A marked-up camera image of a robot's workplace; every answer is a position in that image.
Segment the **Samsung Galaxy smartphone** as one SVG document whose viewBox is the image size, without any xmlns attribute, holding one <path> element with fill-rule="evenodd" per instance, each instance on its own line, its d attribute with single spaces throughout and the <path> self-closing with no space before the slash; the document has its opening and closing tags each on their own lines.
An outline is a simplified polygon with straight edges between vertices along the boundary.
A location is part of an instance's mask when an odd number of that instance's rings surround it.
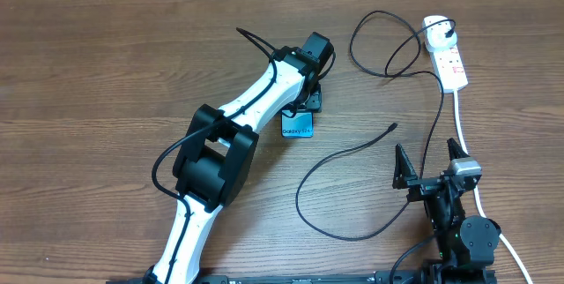
<svg viewBox="0 0 564 284">
<path fill-rule="evenodd" d="M 281 134 L 284 138 L 312 138 L 314 136 L 312 112 L 297 112 L 294 117 L 281 116 Z"/>
</svg>

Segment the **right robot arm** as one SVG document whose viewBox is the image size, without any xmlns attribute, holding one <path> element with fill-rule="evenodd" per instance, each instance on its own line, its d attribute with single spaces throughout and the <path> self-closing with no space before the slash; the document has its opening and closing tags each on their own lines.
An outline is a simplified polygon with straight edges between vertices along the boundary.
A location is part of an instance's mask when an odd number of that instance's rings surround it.
<svg viewBox="0 0 564 284">
<path fill-rule="evenodd" d="M 392 187 L 407 189 L 409 203 L 423 202 L 433 234 L 406 251 L 392 266 L 392 283 L 495 283 L 494 263 L 501 227 L 479 215 L 467 216 L 461 197 L 477 187 L 482 167 L 453 139 L 447 141 L 450 163 L 436 177 L 417 176 L 404 148 L 396 145 L 396 165 Z M 396 270 L 414 251 L 436 241 L 440 257 L 426 260 L 410 273 L 397 278 Z"/>
</svg>

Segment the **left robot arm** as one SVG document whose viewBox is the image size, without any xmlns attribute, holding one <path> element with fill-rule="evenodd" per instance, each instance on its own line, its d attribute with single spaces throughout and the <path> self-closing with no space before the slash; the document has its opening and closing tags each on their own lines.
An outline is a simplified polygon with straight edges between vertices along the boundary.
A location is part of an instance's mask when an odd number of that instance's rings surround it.
<svg viewBox="0 0 564 284">
<path fill-rule="evenodd" d="M 301 47 L 277 49 L 241 30 L 267 57 L 263 75 L 233 101 L 202 105 L 185 136 L 155 161 L 154 186 L 176 201 L 176 214 L 160 260 L 143 283 L 193 283 L 212 224 L 245 183 L 260 130 L 284 110 L 304 112 L 336 54 L 329 38 L 313 32 Z"/>
</svg>

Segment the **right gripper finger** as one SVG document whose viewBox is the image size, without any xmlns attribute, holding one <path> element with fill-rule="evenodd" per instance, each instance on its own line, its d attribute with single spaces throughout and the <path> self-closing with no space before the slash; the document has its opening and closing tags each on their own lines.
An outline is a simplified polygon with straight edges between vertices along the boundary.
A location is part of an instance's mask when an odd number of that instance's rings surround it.
<svg viewBox="0 0 564 284">
<path fill-rule="evenodd" d="M 454 138 L 449 138 L 447 140 L 447 145 L 449 149 L 449 159 L 451 161 L 469 157 L 469 154 L 456 142 Z"/>
<path fill-rule="evenodd" d="M 418 176 L 404 148 L 400 144 L 395 146 L 395 161 L 392 187 L 398 190 L 409 188 L 418 179 Z"/>
</svg>

